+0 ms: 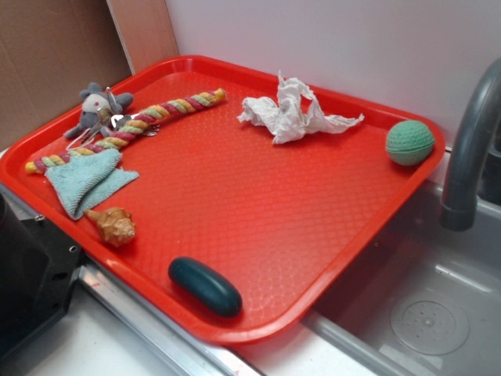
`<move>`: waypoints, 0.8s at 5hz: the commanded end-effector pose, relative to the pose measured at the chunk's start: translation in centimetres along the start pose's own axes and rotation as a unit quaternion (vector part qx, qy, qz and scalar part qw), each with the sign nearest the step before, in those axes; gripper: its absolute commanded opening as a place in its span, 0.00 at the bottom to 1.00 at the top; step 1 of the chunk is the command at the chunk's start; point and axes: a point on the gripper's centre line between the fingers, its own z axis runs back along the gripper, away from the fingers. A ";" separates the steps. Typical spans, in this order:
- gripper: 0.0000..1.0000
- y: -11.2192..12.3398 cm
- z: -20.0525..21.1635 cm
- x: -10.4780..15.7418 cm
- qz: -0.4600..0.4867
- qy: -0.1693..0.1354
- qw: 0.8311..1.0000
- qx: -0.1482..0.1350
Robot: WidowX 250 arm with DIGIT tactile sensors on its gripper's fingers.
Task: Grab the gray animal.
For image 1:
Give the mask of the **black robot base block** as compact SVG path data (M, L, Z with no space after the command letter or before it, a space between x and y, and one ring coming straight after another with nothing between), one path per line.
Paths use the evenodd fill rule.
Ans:
M19 219L1 198L1 361L67 314L81 246L49 219Z

